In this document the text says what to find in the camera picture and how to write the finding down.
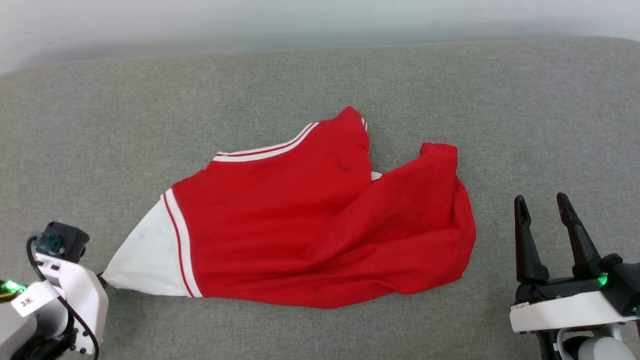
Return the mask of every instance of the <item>green led light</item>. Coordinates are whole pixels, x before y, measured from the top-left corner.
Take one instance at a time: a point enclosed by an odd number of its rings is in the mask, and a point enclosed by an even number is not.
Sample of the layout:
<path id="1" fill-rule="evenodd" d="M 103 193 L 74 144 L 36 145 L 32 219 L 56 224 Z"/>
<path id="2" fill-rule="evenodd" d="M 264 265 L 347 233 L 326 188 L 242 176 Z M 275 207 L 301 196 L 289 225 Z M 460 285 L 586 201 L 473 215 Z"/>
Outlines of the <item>green led light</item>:
<path id="1" fill-rule="evenodd" d="M 10 293 L 14 293 L 14 294 L 17 293 L 17 292 L 23 293 L 24 290 L 27 290 L 26 286 L 20 285 L 17 282 L 11 281 L 11 280 L 7 280 L 6 282 L 4 282 L 2 287 L 6 291 L 9 291 Z"/>
<path id="2" fill-rule="evenodd" d="M 607 283 L 607 276 L 606 276 L 606 275 L 601 275 L 601 276 L 598 278 L 598 281 L 600 281 L 600 286 L 604 286 L 604 284 L 606 284 L 606 283 Z"/>

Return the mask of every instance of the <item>red jersey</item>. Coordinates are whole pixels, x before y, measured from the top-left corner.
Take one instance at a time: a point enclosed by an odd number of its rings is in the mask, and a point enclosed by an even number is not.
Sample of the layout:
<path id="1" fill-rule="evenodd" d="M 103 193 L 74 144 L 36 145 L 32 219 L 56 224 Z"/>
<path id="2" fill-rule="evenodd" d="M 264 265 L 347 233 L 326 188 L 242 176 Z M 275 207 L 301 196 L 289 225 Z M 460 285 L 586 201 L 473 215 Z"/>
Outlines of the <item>red jersey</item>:
<path id="1" fill-rule="evenodd" d="M 219 152 L 179 181 L 104 272 L 157 295 L 339 307 L 459 279 L 476 229 L 457 149 L 373 176 L 367 124 L 349 107 L 293 140 Z"/>

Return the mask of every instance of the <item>white stripe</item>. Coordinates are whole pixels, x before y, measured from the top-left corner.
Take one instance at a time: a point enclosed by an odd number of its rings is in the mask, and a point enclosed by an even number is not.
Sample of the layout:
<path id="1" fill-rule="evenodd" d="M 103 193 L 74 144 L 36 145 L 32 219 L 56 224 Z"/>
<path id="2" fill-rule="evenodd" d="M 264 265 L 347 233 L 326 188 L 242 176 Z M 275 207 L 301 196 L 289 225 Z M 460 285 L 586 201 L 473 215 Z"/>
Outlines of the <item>white stripe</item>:
<path id="1" fill-rule="evenodd" d="M 305 129 L 300 134 L 298 134 L 298 136 L 296 136 L 296 138 L 298 138 L 298 139 L 293 141 L 293 142 L 287 142 L 287 143 L 284 143 L 282 145 L 276 145 L 276 146 L 272 146 L 272 147 L 268 147 L 268 148 L 263 148 L 263 149 L 274 149 L 274 148 L 277 148 L 279 146 L 286 145 L 285 147 L 283 147 L 281 149 L 277 149 L 277 150 L 273 150 L 273 151 L 269 151 L 269 152 L 262 152 L 260 154 L 245 155 L 245 156 L 225 156 L 225 155 L 220 155 L 222 153 L 219 152 L 218 155 L 216 155 L 216 157 L 213 158 L 213 161 L 222 161 L 222 162 L 227 162 L 227 163 L 238 163 L 238 162 L 242 162 L 242 161 L 266 159 L 266 158 L 270 158 L 272 156 L 283 154 L 283 153 L 295 148 L 296 146 L 298 146 L 302 142 L 302 140 L 304 140 L 307 136 L 309 136 L 309 134 L 313 131 L 313 129 L 316 126 L 318 126 L 317 122 L 312 122 L 311 124 L 309 124 L 307 127 L 305 127 Z M 232 152 L 231 154 L 241 154 L 241 153 L 246 153 L 246 152 L 251 153 L 251 152 L 255 152 L 255 151 L 260 151 L 260 150 L 258 149 L 258 150 L 250 150 L 250 151 L 245 151 L 245 152 Z"/>
<path id="2" fill-rule="evenodd" d="M 266 150 L 271 150 L 271 149 L 276 149 L 277 147 L 283 147 L 283 146 L 287 146 L 292 144 L 300 135 L 302 135 L 310 126 L 312 126 L 313 124 L 315 124 L 315 122 L 310 123 L 309 125 L 305 126 L 304 129 L 302 129 L 302 131 L 300 131 L 300 133 L 298 133 L 293 139 L 289 140 L 288 142 L 284 142 L 284 143 L 280 143 L 278 145 L 273 145 L 273 146 L 267 146 L 267 147 L 261 147 L 259 149 L 253 149 L 253 150 L 243 150 L 243 151 L 236 151 L 236 152 L 218 152 L 216 155 L 241 155 L 241 154 L 251 154 L 253 152 L 258 152 L 258 151 L 266 151 Z"/>
<path id="3" fill-rule="evenodd" d="M 184 278 L 187 280 L 187 285 L 193 293 L 193 296 L 202 297 L 202 293 L 198 288 L 196 279 L 193 277 L 193 267 L 191 266 L 191 240 L 189 239 L 187 223 L 184 221 L 178 202 L 175 200 L 173 189 L 167 190 L 164 195 L 166 196 L 166 203 L 169 205 L 171 215 L 173 215 L 175 226 L 180 234 L 180 251 L 182 252 L 182 270 L 184 271 Z"/>

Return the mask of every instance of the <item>gray fabric surface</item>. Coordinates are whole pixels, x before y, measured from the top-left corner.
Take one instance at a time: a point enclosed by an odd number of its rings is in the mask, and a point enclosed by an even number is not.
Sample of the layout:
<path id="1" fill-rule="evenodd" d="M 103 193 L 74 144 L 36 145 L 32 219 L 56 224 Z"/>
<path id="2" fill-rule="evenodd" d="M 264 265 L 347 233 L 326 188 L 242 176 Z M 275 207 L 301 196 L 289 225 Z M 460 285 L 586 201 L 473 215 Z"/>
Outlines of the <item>gray fabric surface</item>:
<path id="1" fill-rule="evenodd" d="M 566 192 L 602 254 L 640 261 L 640 44 L 610 38 L 104 60 L 0 77 L 0 278 L 52 219 L 109 259 L 172 183 L 216 151 L 284 142 L 346 105 L 374 169 L 422 142 L 460 150 L 477 222 L 462 280 L 334 310 L 109 290 L 104 359 L 538 359 L 513 334 L 513 198 L 552 276 L 570 275 Z M 634 328 L 625 333 L 640 356 Z M 69 359 L 86 359 L 80 355 Z"/>

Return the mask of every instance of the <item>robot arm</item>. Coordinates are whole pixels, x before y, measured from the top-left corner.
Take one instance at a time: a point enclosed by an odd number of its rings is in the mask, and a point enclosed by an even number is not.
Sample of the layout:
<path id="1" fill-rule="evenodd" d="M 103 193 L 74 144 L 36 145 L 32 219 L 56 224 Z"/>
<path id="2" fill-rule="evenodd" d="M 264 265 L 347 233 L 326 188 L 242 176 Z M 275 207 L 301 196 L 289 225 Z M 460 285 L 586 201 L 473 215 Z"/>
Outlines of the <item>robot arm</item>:
<path id="1" fill-rule="evenodd" d="M 3 284 L 0 360 L 51 360 L 67 350 L 98 358 L 109 300 L 96 274 L 77 264 L 88 240 L 56 222 L 29 239 L 29 262 L 42 281 Z"/>
<path id="2" fill-rule="evenodd" d="M 620 324 L 640 320 L 640 264 L 624 264 L 617 254 L 600 258 L 569 198 L 557 194 L 562 223 L 567 227 L 574 266 L 573 277 L 549 279 L 529 226 L 531 218 L 522 196 L 515 199 L 516 302 L 511 327 L 535 333 L 543 360 L 634 359 L 622 342 Z M 563 340 L 570 332 L 594 336 Z"/>

